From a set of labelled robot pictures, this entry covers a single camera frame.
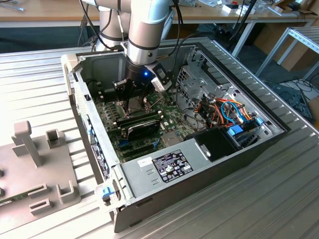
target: black cable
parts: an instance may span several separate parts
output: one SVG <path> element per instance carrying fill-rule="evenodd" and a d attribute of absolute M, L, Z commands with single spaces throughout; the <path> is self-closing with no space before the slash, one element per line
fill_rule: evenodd
<path fill-rule="evenodd" d="M 203 122 L 203 121 L 201 121 L 201 120 L 199 120 L 199 119 L 196 119 L 195 117 L 193 117 L 193 116 L 190 116 L 190 115 L 188 115 L 188 114 L 186 114 L 184 111 L 182 111 L 181 109 L 180 109 L 180 107 L 178 106 L 178 103 L 177 103 L 177 101 L 178 101 L 178 90 L 179 90 L 179 87 L 180 87 L 180 84 L 181 84 L 181 81 L 179 82 L 179 84 L 178 84 L 178 87 L 177 87 L 177 89 L 176 89 L 176 98 L 175 98 L 175 101 L 176 101 L 176 107 L 178 108 L 178 110 L 180 111 L 180 112 L 182 112 L 184 115 L 186 115 L 187 117 L 189 117 L 189 118 L 191 118 L 191 119 L 193 119 L 193 120 L 196 120 L 196 121 L 198 121 L 198 122 L 200 122 L 200 123 L 202 123 L 203 125 L 205 125 L 205 122 Z"/>
<path fill-rule="evenodd" d="M 91 48 L 91 52 L 93 52 L 94 47 L 96 46 L 96 43 L 97 43 L 97 42 L 98 42 L 98 41 L 95 41 L 95 42 L 93 43 L 92 48 Z"/>
<path fill-rule="evenodd" d="M 79 35 L 79 39 L 78 39 L 78 44 L 77 44 L 77 47 L 80 46 L 80 41 L 82 40 L 82 35 L 83 35 L 83 28 L 81 28 L 81 32 L 80 32 L 80 35 Z"/>
<path fill-rule="evenodd" d="M 176 12 L 177 12 L 177 14 L 179 14 L 179 16 L 180 16 L 180 23 L 181 23 L 182 25 L 184 25 L 183 17 L 182 17 L 182 15 L 181 15 L 181 11 L 180 11 L 180 8 L 179 8 L 179 5 L 178 5 L 179 0 L 173 0 L 173 2 L 174 2 L 175 7 L 176 7 Z"/>
<path fill-rule="evenodd" d="M 197 35 L 212 34 L 212 33 L 213 33 L 213 32 L 210 32 L 210 31 L 195 32 L 195 33 L 192 33 L 191 35 L 185 37 L 185 38 L 179 43 L 179 45 L 178 45 L 178 47 L 177 47 L 177 50 L 176 50 L 176 52 L 175 52 L 172 72 L 174 72 L 174 69 L 175 69 L 175 66 L 176 66 L 176 60 L 177 60 L 177 55 L 178 55 L 179 49 L 180 49 L 180 47 L 182 46 L 182 44 L 183 44 L 187 39 L 189 39 L 190 37 L 193 37 L 193 36 L 197 36 Z"/>
<path fill-rule="evenodd" d="M 314 80 L 314 77 L 316 77 L 316 76 L 318 76 L 318 75 L 319 75 L 319 73 L 313 75 L 313 76 L 310 78 L 309 82 L 313 81 L 313 80 Z"/>
<path fill-rule="evenodd" d="M 110 10 L 109 21 L 108 21 L 108 23 L 102 28 L 102 30 L 100 30 L 99 35 L 101 35 L 101 33 L 110 25 L 111 19 L 112 19 L 112 9 Z"/>
<path fill-rule="evenodd" d="M 173 2 L 174 2 L 174 4 L 175 4 L 176 6 L 178 6 L 178 1 L 177 1 L 177 0 L 174 0 Z M 172 54 L 174 54 L 175 50 L 177 49 L 177 46 L 178 46 L 178 43 L 179 43 L 179 39 L 180 39 L 181 15 L 178 13 L 178 11 L 177 11 L 177 17 L 178 17 L 177 42 L 176 42 L 176 44 L 175 44 L 175 47 L 174 47 L 173 51 L 171 51 L 171 53 L 169 53 L 168 56 L 171 56 Z"/>
<path fill-rule="evenodd" d="M 239 22 L 239 19 L 240 19 L 241 13 L 242 13 L 243 8 L 244 8 L 244 4 L 245 4 L 245 1 L 243 1 L 243 4 L 241 5 L 240 14 L 239 14 L 239 17 L 238 17 L 237 22 L 236 22 L 236 24 L 235 24 L 234 32 L 236 31 L 237 24 L 238 24 L 238 22 Z"/>
<path fill-rule="evenodd" d="M 96 35 L 96 37 L 100 40 L 100 42 L 101 42 L 107 49 L 112 50 L 111 47 L 109 47 L 107 44 L 104 43 L 104 41 L 101 39 L 101 37 L 99 36 L 99 34 L 96 33 L 96 31 L 95 31 L 95 29 L 94 29 L 94 25 L 93 25 L 93 23 L 92 23 L 92 21 L 91 21 L 89 15 L 88 15 L 88 13 L 85 11 L 85 8 L 84 8 L 84 5 L 83 5 L 83 3 L 82 3 L 82 0 L 79 0 L 79 2 L 80 2 L 80 5 L 81 5 L 81 8 L 82 8 L 82 11 L 83 11 L 84 15 L 85 15 L 86 19 L 88 20 L 88 23 L 90 24 L 90 27 L 91 27 L 92 30 L 93 30 L 93 33 Z"/>
<path fill-rule="evenodd" d="M 88 5 L 88 4 L 86 4 L 85 11 L 86 11 L 86 12 L 89 11 L 89 5 Z M 83 31 L 84 31 L 84 26 L 82 26 L 82 24 L 83 24 L 83 22 L 85 21 L 85 20 L 84 20 L 85 17 L 86 17 L 86 16 L 84 15 L 83 18 L 82 18 L 81 24 L 80 24 L 81 32 L 80 32 L 80 36 L 79 36 L 79 39 L 78 39 L 78 44 L 77 44 L 78 47 L 80 46 L 80 41 L 81 41 L 81 38 L 82 38 L 82 35 L 83 35 Z"/>
<path fill-rule="evenodd" d="M 283 81 L 282 83 L 285 83 L 288 87 L 291 88 L 291 86 L 289 86 L 287 83 L 294 83 L 295 86 L 298 87 L 298 89 L 300 91 L 303 91 L 303 92 L 311 92 L 311 91 L 316 91 L 317 93 L 319 93 L 319 90 L 314 86 L 314 84 L 311 82 L 311 80 L 313 79 L 313 77 L 308 81 L 308 80 L 305 80 L 305 79 L 299 79 L 298 77 L 294 76 L 292 80 L 288 80 L 288 81 Z M 310 88 L 309 91 L 305 90 L 305 89 L 302 89 L 301 86 L 306 86 L 308 88 Z"/>
<path fill-rule="evenodd" d="M 120 25 L 120 29 L 121 29 L 121 33 L 122 33 L 122 41 L 124 41 L 124 31 L 123 31 L 123 26 L 122 26 L 122 21 L 121 21 L 121 16 L 119 11 L 118 12 L 118 20 L 119 20 L 119 25 Z"/>
<path fill-rule="evenodd" d="M 100 30 L 99 35 L 101 35 L 102 32 L 110 25 L 111 19 L 112 19 L 112 9 L 110 10 L 108 23 L 102 28 L 102 30 Z M 94 47 L 95 47 L 95 45 L 97 43 L 97 37 L 96 36 L 94 36 L 94 37 L 95 37 L 94 39 L 92 39 L 92 37 L 90 37 L 85 43 L 83 43 L 82 46 L 85 46 L 86 44 L 89 44 L 89 43 L 93 42 L 94 43 L 93 46 L 92 46 L 92 51 L 93 51 L 93 49 L 94 49 Z"/>
<path fill-rule="evenodd" d="M 239 24 L 239 27 L 236 29 L 235 33 L 233 34 L 233 37 L 232 37 L 232 38 L 229 40 L 229 42 L 228 42 L 228 45 L 227 45 L 227 47 L 226 47 L 226 50 L 227 50 L 227 51 L 230 51 L 231 47 L 233 46 L 234 40 L 236 40 L 238 34 L 240 33 L 241 29 L 243 28 L 243 26 L 244 26 L 244 24 L 245 24 L 245 21 L 246 21 L 246 19 L 248 18 L 251 9 L 253 9 L 253 7 L 254 7 L 256 1 L 257 1 L 257 0 L 252 0 L 252 1 L 250 2 L 250 5 L 249 5 L 247 11 L 245 12 L 245 15 L 244 15 L 243 19 L 241 20 L 241 22 L 240 22 L 240 24 Z"/>

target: blue latch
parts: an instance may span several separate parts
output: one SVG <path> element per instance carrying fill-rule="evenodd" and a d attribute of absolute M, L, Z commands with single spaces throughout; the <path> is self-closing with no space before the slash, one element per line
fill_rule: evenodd
<path fill-rule="evenodd" d="M 106 197 L 109 197 L 110 195 L 115 193 L 112 187 L 105 187 L 103 188 L 102 191 L 103 191 L 102 199 L 105 199 Z"/>
<path fill-rule="evenodd" d="M 234 136 L 234 135 L 237 135 L 241 132 L 243 132 L 243 129 L 239 126 L 239 125 L 235 125 L 235 126 L 232 126 L 229 128 L 228 132 Z"/>
<path fill-rule="evenodd" d="M 256 121 L 259 125 L 262 125 L 264 122 L 261 118 L 257 118 Z"/>

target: white sticker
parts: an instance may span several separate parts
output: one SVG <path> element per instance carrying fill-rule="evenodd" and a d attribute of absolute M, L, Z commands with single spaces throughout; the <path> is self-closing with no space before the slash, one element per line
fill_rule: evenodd
<path fill-rule="evenodd" d="M 3 202 L 3 203 L 0 203 L 0 207 L 3 206 L 3 205 L 5 205 L 5 204 L 9 204 L 9 203 L 12 203 L 12 201 L 9 200 L 9 201 L 5 201 L 5 202 Z"/>
<path fill-rule="evenodd" d="M 152 157 L 147 157 L 138 161 L 140 168 L 152 164 Z"/>

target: wooden desk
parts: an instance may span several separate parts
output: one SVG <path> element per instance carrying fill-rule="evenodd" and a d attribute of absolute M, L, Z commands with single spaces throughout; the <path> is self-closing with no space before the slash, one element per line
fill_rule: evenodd
<path fill-rule="evenodd" d="M 24 12 L 0 7 L 1 27 L 51 27 L 51 26 L 79 26 L 83 16 L 78 0 L 19 0 Z M 181 6 L 184 23 L 235 23 L 236 14 L 227 14 L 221 10 L 221 6 L 210 7 L 197 3 L 196 7 Z M 90 6 L 89 15 L 95 25 L 99 25 L 99 12 Z M 306 26 L 311 26 L 317 16 L 307 15 L 301 17 L 280 17 L 265 10 L 256 13 L 247 19 L 247 26 L 238 41 L 233 56 L 237 56 L 244 45 L 254 25 L 259 22 L 297 22 L 304 21 Z"/>

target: robotic arm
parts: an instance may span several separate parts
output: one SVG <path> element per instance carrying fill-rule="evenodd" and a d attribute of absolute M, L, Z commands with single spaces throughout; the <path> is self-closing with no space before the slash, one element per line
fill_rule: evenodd
<path fill-rule="evenodd" d="M 171 86 L 171 75 L 156 59 L 164 25 L 171 13 L 171 0 L 95 0 L 94 2 L 86 0 L 86 2 L 98 5 L 99 10 L 103 12 L 100 15 L 101 29 L 107 24 L 108 19 L 111 19 L 109 26 L 101 34 L 106 44 L 114 46 L 119 44 L 123 37 L 128 39 L 125 78 L 114 82 L 119 100 L 125 102 L 124 109 L 128 109 L 132 96 L 139 95 L 140 103 L 143 104 L 144 97 L 154 88 L 158 92 L 166 91 Z M 129 21 L 129 34 L 127 36 L 125 33 L 122 36 L 124 28 L 128 30 Z"/>

